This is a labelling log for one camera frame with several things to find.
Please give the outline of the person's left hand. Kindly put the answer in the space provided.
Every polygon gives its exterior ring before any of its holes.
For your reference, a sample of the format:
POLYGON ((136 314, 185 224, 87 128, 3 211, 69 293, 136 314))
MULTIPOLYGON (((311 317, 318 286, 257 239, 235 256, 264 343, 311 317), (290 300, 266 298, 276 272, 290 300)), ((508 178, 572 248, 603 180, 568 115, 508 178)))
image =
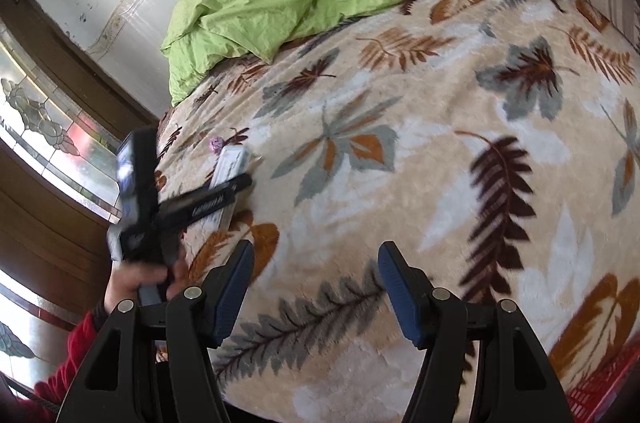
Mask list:
POLYGON ((138 299, 140 287, 154 287, 163 284, 166 279, 169 279, 166 297, 172 299, 188 286, 188 275, 189 266, 183 247, 170 268, 143 261, 113 261, 103 299, 105 313, 109 315, 124 299, 138 299))

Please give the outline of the red sleeve forearm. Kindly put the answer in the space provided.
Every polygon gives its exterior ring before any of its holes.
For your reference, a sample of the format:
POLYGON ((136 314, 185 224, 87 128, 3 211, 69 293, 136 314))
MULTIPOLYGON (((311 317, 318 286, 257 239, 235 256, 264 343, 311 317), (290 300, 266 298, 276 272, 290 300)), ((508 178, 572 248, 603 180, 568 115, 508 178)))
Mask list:
POLYGON ((35 385, 38 397, 58 406, 62 403, 106 319, 107 312, 103 304, 99 303, 76 325, 67 339, 67 357, 62 365, 47 380, 35 385))

